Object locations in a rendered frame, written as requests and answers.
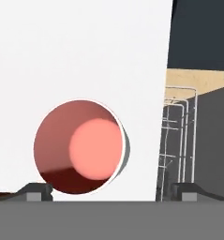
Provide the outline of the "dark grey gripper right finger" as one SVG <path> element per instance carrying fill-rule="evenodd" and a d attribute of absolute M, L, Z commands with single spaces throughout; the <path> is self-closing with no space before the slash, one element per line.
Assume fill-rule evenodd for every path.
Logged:
<path fill-rule="evenodd" d="M 224 197 L 207 192 L 194 183 L 174 183 L 171 185 L 171 200 L 176 202 L 215 202 L 224 201 Z"/>

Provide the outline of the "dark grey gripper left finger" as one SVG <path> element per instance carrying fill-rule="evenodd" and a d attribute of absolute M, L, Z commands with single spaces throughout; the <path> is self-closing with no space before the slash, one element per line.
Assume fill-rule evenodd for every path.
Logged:
<path fill-rule="evenodd" d="M 46 183 L 29 183 L 16 193 L 5 198 L 6 201 L 18 202 L 51 202 L 52 186 Z"/>

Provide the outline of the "dark grey dishwasher door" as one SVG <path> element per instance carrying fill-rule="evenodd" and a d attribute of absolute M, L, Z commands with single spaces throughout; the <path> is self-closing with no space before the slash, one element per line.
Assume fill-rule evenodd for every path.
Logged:
<path fill-rule="evenodd" d="M 198 96 L 195 183 L 224 197 L 224 87 Z"/>

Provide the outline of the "white cup with pink inside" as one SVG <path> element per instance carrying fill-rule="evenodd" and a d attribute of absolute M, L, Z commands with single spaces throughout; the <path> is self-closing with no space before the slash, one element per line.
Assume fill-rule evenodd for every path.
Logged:
<path fill-rule="evenodd" d="M 34 158 L 44 181 L 67 194 L 92 192 L 111 182 L 127 164 L 129 141 L 105 107 L 73 100 L 52 110 L 40 124 Z"/>

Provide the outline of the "dark blue cupboard run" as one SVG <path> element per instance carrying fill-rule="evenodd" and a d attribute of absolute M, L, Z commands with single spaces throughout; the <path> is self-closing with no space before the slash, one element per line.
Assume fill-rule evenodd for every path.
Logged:
<path fill-rule="evenodd" d="M 168 68 L 224 71 L 224 0 L 173 0 Z"/>

